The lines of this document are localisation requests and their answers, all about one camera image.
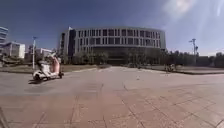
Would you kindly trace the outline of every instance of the sky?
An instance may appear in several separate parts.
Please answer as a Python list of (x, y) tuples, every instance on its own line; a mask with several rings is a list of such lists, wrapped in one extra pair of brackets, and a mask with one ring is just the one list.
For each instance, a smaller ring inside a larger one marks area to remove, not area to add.
[(69, 26), (162, 29), (168, 50), (200, 55), (224, 52), (224, 0), (0, 0), (0, 26), (9, 41), (56, 48)]

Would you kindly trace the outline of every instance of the lamp post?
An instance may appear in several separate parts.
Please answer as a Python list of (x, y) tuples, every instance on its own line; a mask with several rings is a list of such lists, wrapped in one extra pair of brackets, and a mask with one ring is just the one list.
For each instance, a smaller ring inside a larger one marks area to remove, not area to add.
[(197, 50), (198, 50), (198, 47), (195, 45), (195, 41), (196, 41), (195, 38), (193, 38), (192, 40), (189, 41), (189, 42), (193, 43), (193, 47), (194, 47), (194, 65), (196, 65)]
[(35, 69), (35, 47), (37, 37), (33, 37), (33, 69)]

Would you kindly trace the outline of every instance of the white building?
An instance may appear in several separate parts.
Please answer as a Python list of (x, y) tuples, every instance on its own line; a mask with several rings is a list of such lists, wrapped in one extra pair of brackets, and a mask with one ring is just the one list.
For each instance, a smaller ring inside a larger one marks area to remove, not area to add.
[(25, 44), (16, 42), (9, 42), (2, 46), (3, 53), (11, 57), (17, 57), (24, 59), (25, 57)]
[(37, 55), (40, 55), (42, 57), (46, 57), (51, 52), (52, 52), (52, 50), (49, 50), (49, 49), (44, 49), (44, 48), (38, 48), (38, 49), (36, 49), (36, 54)]

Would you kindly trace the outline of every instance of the electric scooter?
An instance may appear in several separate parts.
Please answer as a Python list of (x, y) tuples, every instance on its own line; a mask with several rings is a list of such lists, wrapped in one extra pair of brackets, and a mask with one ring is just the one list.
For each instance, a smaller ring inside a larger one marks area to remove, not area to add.
[(62, 79), (62, 76), (64, 76), (64, 73), (61, 72), (60, 62), (58, 61), (58, 59), (54, 57), (54, 54), (50, 55), (49, 57), (51, 57), (53, 60), (54, 71), (50, 71), (50, 65), (46, 61), (38, 61), (38, 70), (33, 72), (34, 81), (42, 81), (44, 79), (50, 80), (56, 78), (57, 76)]

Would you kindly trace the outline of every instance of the paved plaza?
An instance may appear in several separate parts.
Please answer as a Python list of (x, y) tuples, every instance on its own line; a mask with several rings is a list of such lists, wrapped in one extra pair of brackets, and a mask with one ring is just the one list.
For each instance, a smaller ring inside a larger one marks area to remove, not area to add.
[(111, 67), (31, 79), (0, 73), (10, 128), (224, 128), (224, 75)]

